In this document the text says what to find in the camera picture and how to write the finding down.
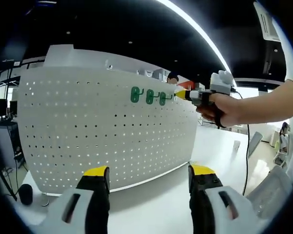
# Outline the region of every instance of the human hand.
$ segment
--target human hand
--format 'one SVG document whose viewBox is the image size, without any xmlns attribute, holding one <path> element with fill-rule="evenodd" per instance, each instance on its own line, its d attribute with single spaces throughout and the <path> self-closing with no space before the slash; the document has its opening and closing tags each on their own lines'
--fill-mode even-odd
<svg viewBox="0 0 293 234">
<path fill-rule="evenodd" d="M 212 94 L 209 97 L 210 102 L 214 102 L 218 109 L 224 112 L 220 119 L 221 125 L 230 127 L 239 124 L 239 101 L 233 97 L 224 94 Z M 198 106 L 196 111 L 202 114 L 202 117 L 215 122 L 215 112 L 212 107 Z"/>
</svg>

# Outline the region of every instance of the green pegboard hook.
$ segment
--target green pegboard hook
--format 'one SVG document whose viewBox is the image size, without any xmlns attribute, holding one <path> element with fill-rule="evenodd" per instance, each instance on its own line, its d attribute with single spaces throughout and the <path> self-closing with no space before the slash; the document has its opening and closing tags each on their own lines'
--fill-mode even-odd
<svg viewBox="0 0 293 234">
<path fill-rule="evenodd" d="M 161 94 L 160 94 L 160 105 L 164 106 L 165 103 L 166 103 L 166 100 L 171 100 L 171 99 L 173 99 L 173 95 L 171 95 L 170 98 L 166 98 L 166 93 L 161 92 Z"/>
<path fill-rule="evenodd" d="M 145 89 L 142 89 L 142 92 L 140 93 L 140 89 L 137 86 L 132 87 L 131 89 L 131 97 L 130 100 L 133 103 L 136 103 L 139 101 L 139 96 L 144 93 Z"/>
<path fill-rule="evenodd" d="M 154 96 L 154 91 L 148 89 L 146 92 L 146 103 L 151 105 L 153 103 L 154 98 L 158 98 L 160 96 L 160 92 L 158 92 L 157 96 Z"/>
</svg>

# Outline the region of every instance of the air conditioner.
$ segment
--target air conditioner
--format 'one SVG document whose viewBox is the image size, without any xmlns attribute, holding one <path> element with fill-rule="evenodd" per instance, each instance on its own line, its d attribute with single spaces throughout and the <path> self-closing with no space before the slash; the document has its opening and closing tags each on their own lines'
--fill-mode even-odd
<svg viewBox="0 0 293 234">
<path fill-rule="evenodd" d="M 256 9 L 256 12 L 259 18 L 264 40 L 272 40 L 272 41 L 280 42 L 278 34 L 272 24 L 272 17 L 264 9 L 264 7 L 260 5 L 259 3 L 254 2 L 254 7 Z"/>
</svg>

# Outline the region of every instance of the computer monitor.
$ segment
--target computer monitor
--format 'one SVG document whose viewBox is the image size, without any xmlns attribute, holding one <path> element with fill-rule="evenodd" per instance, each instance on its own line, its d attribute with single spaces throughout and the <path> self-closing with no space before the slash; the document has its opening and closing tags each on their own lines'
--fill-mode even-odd
<svg viewBox="0 0 293 234">
<path fill-rule="evenodd" d="M 7 107 L 8 105 L 6 99 L 0 99 L 0 117 L 6 116 Z"/>
<path fill-rule="evenodd" d="M 10 101 L 10 113 L 17 115 L 18 113 L 18 101 Z"/>
</svg>

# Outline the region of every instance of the white table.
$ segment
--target white table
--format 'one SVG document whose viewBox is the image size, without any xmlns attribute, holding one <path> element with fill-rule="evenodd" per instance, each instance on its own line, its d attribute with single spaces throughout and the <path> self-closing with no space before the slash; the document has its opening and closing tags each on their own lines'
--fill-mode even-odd
<svg viewBox="0 0 293 234">
<path fill-rule="evenodd" d="M 240 141 L 233 153 L 234 141 Z M 197 127 L 192 161 L 215 170 L 223 185 L 242 192 L 246 176 L 247 136 L 204 126 Z M 38 188 L 30 173 L 24 183 Z M 189 209 L 188 167 L 183 166 L 151 182 L 110 194 L 108 231 L 111 234 L 190 234 L 193 233 Z M 15 205 L 27 224 L 40 223 L 47 207 Z"/>
</svg>

